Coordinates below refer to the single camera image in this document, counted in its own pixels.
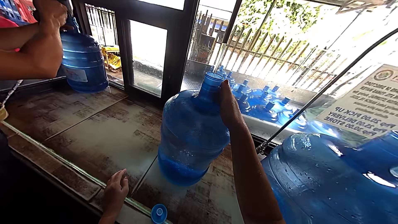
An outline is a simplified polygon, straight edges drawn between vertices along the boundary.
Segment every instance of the red shirt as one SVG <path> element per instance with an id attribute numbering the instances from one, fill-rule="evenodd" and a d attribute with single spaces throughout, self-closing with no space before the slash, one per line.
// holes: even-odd
<path id="1" fill-rule="evenodd" d="M 11 20 L 0 16 L 0 28 L 17 27 L 18 25 Z"/>

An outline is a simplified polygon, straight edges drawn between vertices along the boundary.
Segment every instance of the logo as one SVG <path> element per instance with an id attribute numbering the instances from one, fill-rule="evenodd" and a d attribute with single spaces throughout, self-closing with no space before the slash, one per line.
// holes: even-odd
<path id="1" fill-rule="evenodd" d="M 392 70 L 386 69 L 383 71 L 379 71 L 375 76 L 373 77 L 376 81 L 383 81 L 392 76 L 394 72 Z"/>

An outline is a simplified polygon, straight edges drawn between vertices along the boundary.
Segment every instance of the sign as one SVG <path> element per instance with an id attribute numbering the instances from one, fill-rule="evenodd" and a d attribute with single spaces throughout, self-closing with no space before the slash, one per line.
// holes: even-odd
<path id="1" fill-rule="evenodd" d="M 316 119 L 367 138 L 398 130 L 398 67 L 382 65 Z"/>

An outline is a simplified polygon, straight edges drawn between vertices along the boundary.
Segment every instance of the hand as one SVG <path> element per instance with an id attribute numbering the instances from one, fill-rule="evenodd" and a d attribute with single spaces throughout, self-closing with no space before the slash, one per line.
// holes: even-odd
<path id="1" fill-rule="evenodd" d="M 108 180 L 103 198 L 103 217 L 116 219 L 119 215 L 129 192 L 129 182 L 126 177 L 122 178 L 126 171 L 126 169 L 121 170 Z"/>
<path id="2" fill-rule="evenodd" d="M 66 6 L 56 0 L 34 0 L 36 10 L 40 13 L 40 23 L 51 24 L 59 29 L 68 17 Z"/>
<path id="3" fill-rule="evenodd" d="M 228 80 L 224 80 L 220 89 L 220 116 L 228 129 L 238 125 L 245 125 L 240 113 L 238 102 L 232 95 Z"/>

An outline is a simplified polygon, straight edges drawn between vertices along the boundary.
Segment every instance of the blue bottle cap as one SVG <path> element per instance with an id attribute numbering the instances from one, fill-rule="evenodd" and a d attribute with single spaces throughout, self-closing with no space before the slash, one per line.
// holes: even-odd
<path id="1" fill-rule="evenodd" d="M 264 86 L 263 91 L 268 92 L 268 90 L 269 90 L 269 86 Z"/>
<path id="2" fill-rule="evenodd" d="M 240 101 L 245 101 L 248 98 L 248 95 L 246 93 L 242 94 L 242 96 L 240 97 Z"/>
<path id="3" fill-rule="evenodd" d="M 162 224 L 166 221 L 167 218 L 167 209 L 162 204 L 157 204 L 153 206 L 152 211 L 150 213 L 150 218 L 153 223 Z"/>
<path id="4" fill-rule="evenodd" d="M 299 111 L 300 111 L 300 108 L 297 108 L 297 109 L 292 113 L 292 117 L 293 117 L 294 115 L 296 115 Z"/>
<path id="5" fill-rule="evenodd" d="M 279 89 L 279 86 L 274 86 L 274 88 L 272 89 L 272 92 L 276 92 Z"/>
<path id="6" fill-rule="evenodd" d="M 275 105 L 275 104 L 274 104 L 273 102 L 269 102 L 269 103 L 267 103 L 267 105 L 265 106 L 265 108 L 266 108 L 267 110 L 271 110 L 271 109 L 273 108 L 274 105 Z"/>
<path id="7" fill-rule="evenodd" d="M 282 104 L 287 104 L 290 101 L 289 97 L 285 97 L 282 101 Z"/>
<path id="8" fill-rule="evenodd" d="M 224 77 L 217 73 L 206 72 L 204 83 L 210 86 L 220 86 L 222 81 L 224 81 Z"/>
<path id="9" fill-rule="evenodd" d="M 238 92 L 242 92 L 243 88 L 245 88 L 246 85 L 245 84 L 240 84 L 239 88 L 238 88 Z"/>

